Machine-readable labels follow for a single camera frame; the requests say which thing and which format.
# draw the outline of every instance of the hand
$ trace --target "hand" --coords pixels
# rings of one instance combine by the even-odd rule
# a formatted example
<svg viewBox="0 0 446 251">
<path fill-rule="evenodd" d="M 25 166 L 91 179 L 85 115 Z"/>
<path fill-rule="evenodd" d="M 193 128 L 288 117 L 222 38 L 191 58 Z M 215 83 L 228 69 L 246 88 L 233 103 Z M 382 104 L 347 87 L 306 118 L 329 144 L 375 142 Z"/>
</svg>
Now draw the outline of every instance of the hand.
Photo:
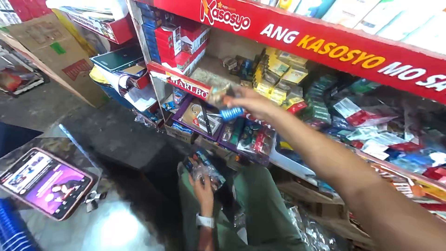
<svg viewBox="0 0 446 251">
<path fill-rule="evenodd" d="M 268 122 L 268 120 L 271 120 L 271 114 L 283 111 L 277 104 L 252 89 L 235 87 L 234 91 L 237 94 L 240 94 L 241 97 L 230 99 L 228 107 L 241 106 L 248 110 L 257 119 Z"/>
<path fill-rule="evenodd" d="M 201 216 L 212 217 L 212 211 L 214 210 L 214 193 L 212 192 L 211 180 L 208 175 L 204 176 L 204 186 L 201 183 L 201 179 L 194 181 L 189 174 L 189 182 L 194 188 L 194 193 L 201 205 Z"/>
</svg>

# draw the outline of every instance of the phone case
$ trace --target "phone case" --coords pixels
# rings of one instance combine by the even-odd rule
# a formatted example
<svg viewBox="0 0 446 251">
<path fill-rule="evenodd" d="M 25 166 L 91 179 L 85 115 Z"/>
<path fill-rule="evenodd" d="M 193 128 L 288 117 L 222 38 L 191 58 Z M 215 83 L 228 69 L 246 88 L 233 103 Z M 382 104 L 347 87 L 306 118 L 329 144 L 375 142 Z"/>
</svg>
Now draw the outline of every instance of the phone case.
<svg viewBox="0 0 446 251">
<path fill-rule="evenodd" d="M 60 159 L 60 158 L 54 156 L 53 154 L 51 154 L 51 153 L 49 153 L 49 152 L 47 152 L 47 151 L 44 151 L 44 150 L 42 150 L 42 149 L 40 149 L 40 148 L 38 148 L 38 147 L 31 148 L 29 151 L 27 151 L 27 152 L 26 152 L 23 156 L 21 156 L 16 162 L 14 162 L 14 164 L 12 164 L 12 165 L 11 165 L 5 172 L 8 172 L 8 171 L 9 171 L 12 167 L 14 167 L 19 161 L 21 161 L 24 157 L 26 157 L 30 152 L 32 152 L 32 151 L 34 151 L 34 150 L 37 150 L 37 151 L 39 151 L 39 152 L 41 152 L 41 153 L 44 153 L 44 154 L 46 154 L 47 156 L 49 156 L 50 158 L 52 158 L 52 159 L 54 159 L 54 160 L 57 160 L 57 161 L 60 162 L 61 164 L 64 164 L 64 165 L 66 165 L 66 166 L 68 166 L 68 167 L 70 167 L 70 168 L 76 170 L 77 172 L 79 172 L 79 173 L 85 175 L 86 177 L 90 178 L 90 183 L 89 183 L 89 184 L 85 187 L 85 189 L 81 192 L 80 196 L 77 198 L 77 200 L 76 200 L 76 201 L 74 202 L 74 204 L 71 206 L 71 208 L 68 209 L 68 211 L 66 212 L 66 214 L 65 214 L 62 218 L 57 219 L 57 218 L 54 217 L 53 215 L 51 215 L 51 214 L 49 214 L 48 212 L 42 210 L 40 207 L 38 207 L 38 206 L 36 206 L 36 205 L 33 205 L 32 203 L 28 202 L 26 199 L 24 199 L 24 198 L 22 198 L 22 197 L 16 195 L 16 194 L 13 193 L 12 191 L 10 191 L 9 188 L 3 186 L 2 184 L 0 184 L 0 186 L 1 186 L 5 191 L 7 191 L 7 192 L 10 193 L 11 195 L 13 195 L 15 198 L 21 200 L 21 201 L 24 202 L 25 204 L 27 204 L 27 205 L 29 205 L 30 207 L 32 207 L 32 208 L 34 208 L 34 209 L 40 211 L 41 213 L 45 214 L 46 216 L 52 218 L 53 220 L 56 220 L 56 221 L 63 221 L 63 220 L 66 220 L 69 216 L 71 216 L 71 214 L 74 212 L 74 210 L 79 206 L 79 203 L 81 202 L 81 200 L 82 200 L 82 199 L 87 195 L 87 193 L 90 191 L 91 187 L 92 187 L 93 184 L 94 184 L 93 177 L 92 177 L 91 175 L 89 175 L 89 174 L 83 172 L 83 171 L 80 170 L 79 168 L 76 168 L 76 167 L 70 165 L 69 163 L 63 161 L 62 159 Z"/>
</svg>

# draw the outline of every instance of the small packet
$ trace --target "small packet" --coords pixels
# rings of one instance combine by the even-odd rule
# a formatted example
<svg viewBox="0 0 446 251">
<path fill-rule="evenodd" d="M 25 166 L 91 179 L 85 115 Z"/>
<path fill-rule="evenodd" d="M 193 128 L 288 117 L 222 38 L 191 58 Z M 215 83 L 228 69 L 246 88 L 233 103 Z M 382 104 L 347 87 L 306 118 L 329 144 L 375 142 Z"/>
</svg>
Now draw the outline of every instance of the small packet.
<svg viewBox="0 0 446 251">
<path fill-rule="evenodd" d="M 187 133 L 187 134 L 192 134 L 193 133 L 192 129 L 187 128 L 184 125 L 179 124 L 178 122 L 172 123 L 172 127 L 177 129 L 177 130 L 179 130 L 179 131 L 182 131 L 183 133 Z"/>
<path fill-rule="evenodd" d="M 166 111 L 170 111 L 170 110 L 173 110 L 173 109 L 176 109 L 177 107 L 175 106 L 175 102 L 173 102 L 173 101 L 169 101 L 169 102 L 167 102 L 167 103 L 164 103 L 163 105 L 163 108 L 166 110 Z"/>
</svg>

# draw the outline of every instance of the green pants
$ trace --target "green pants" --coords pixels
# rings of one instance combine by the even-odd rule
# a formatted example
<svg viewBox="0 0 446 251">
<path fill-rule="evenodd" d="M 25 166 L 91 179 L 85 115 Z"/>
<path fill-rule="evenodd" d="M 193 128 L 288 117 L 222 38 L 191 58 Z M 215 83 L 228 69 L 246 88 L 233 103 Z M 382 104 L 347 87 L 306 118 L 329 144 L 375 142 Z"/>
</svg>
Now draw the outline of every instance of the green pants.
<svg viewBox="0 0 446 251">
<path fill-rule="evenodd" d="M 216 250 L 305 250 L 268 169 L 245 167 L 236 175 L 233 184 L 236 200 L 246 214 L 248 245 L 238 237 L 234 225 L 220 210 L 221 205 L 215 202 Z M 197 250 L 199 230 L 195 222 L 200 204 L 189 183 L 188 172 L 184 168 L 179 180 L 179 190 L 186 249 Z"/>
</svg>

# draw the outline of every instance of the blue box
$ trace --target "blue box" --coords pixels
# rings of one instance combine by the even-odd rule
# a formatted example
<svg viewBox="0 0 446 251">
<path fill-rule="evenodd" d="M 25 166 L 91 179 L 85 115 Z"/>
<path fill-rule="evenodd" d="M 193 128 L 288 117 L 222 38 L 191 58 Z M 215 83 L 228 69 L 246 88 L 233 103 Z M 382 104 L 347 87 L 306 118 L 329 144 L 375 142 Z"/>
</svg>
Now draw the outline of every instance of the blue box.
<svg viewBox="0 0 446 251">
<path fill-rule="evenodd" d="M 161 19 L 157 18 L 157 19 L 151 19 L 148 18 L 146 16 L 142 16 L 142 21 L 145 25 L 147 25 L 148 27 L 151 27 L 152 29 L 156 29 L 158 27 L 161 26 Z"/>
<path fill-rule="evenodd" d="M 152 61 L 157 62 L 158 64 L 161 64 L 161 58 L 158 54 L 150 53 L 150 58 Z"/>
<path fill-rule="evenodd" d="M 147 43 L 147 47 L 151 47 L 151 48 L 153 48 L 154 50 L 158 50 L 158 45 L 157 45 L 157 43 L 154 42 L 153 40 L 151 40 L 151 39 L 146 39 L 145 42 Z"/>
<path fill-rule="evenodd" d="M 144 19 L 144 17 L 150 18 L 150 19 L 158 19 L 161 17 L 161 11 L 159 9 L 155 9 L 155 8 L 153 8 L 151 10 L 141 8 L 141 14 L 143 15 L 143 19 Z"/>
<path fill-rule="evenodd" d="M 142 24 L 142 31 L 144 32 L 145 39 L 152 39 L 156 41 L 155 38 L 155 29 L 150 27 L 149 25 Z"/>
<path fill-rule="evenodd" d="M 154 7 L 152 7 L 152 6 L 148 5 L 148 4 L 143 4 L 143 3 L 140 3 L 140 2 L 136 2 L 136 5 L 139 8 L 141 8 L 141 9 L 151 10 L 152 8 L 154 8 Z"/>
</svg>

